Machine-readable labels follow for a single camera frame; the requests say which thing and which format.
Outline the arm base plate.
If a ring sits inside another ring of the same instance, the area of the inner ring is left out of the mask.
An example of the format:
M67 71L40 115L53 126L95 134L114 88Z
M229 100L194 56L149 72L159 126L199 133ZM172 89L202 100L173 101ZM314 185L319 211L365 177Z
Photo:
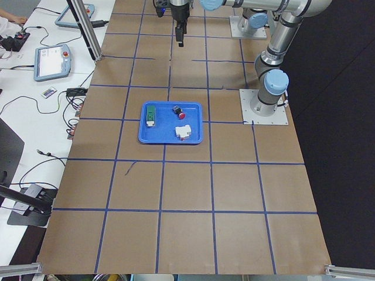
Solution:
M274 105L266 105L258 99L258 92L257 89L240 89L243 124L288 125L282 98Z
M268 16L259 13L246 19L243 16L230 16L230 29L233 38L265 40L267 38L264 25Z

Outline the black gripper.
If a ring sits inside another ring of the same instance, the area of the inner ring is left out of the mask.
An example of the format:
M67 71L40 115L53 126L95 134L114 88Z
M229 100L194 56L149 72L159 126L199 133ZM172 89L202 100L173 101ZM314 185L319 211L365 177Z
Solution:
M179 47L184 47L184 35L187 34L187 19L190 16L189 0L170 0L171 14L175 21L176 41Z

